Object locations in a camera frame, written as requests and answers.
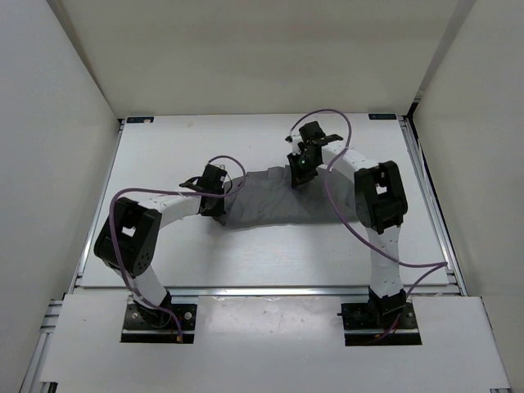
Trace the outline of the grey pleated skirt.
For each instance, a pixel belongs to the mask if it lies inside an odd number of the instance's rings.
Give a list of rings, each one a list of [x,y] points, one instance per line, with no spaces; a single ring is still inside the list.
[[[284,224],[336,224],[343,218],[358,221],[354,184],[343,174],[318,169],[318,175],[296,189],[291,187],[289,166],[249,172],[246,184],[225,199],[225,213],[217,221],[229,229]]]

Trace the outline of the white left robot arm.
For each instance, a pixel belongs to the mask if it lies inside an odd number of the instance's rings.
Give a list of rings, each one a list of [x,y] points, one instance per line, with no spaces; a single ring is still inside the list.
[[[180,191],[154,192],[143,201],[118,196],[111,202],[93,252],[122,277],[138,314],[153,328],[179,324],[171,295],[151,266],[159,232],[190,216],[223,215],[227,177],[222,165],[208,164],[202,175],[181,183]]]

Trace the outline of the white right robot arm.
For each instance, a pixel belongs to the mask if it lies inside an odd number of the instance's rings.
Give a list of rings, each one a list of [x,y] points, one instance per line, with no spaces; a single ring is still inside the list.
[[[316,121],[288,135],[286,141],[291,145],[287,159],[293,188],[313,180],[321,165],[353,183],[355,213],[371,249],[368,319],[380,328],[390,325],[407,299],[398,241],[408,203],[398,165],[391,160],[379,163],[348,148],[341,136],[326,135]]]

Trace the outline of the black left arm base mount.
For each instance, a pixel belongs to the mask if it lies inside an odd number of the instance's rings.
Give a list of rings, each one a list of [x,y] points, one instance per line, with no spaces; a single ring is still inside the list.
[[[197,304],[172,303],[171,310],[178,318],[178,325],[172,317],[157,309],[147,309],[129,299],[125,308],[120,341],[144,344],[192,344],[197,324]]]

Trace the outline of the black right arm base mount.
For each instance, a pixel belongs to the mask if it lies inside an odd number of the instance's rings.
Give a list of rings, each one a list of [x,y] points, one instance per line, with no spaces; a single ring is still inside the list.
[[[342,303],[345,346],[420,346],[422,338],[413,304],[384,319],[373,315],[367,303]]]

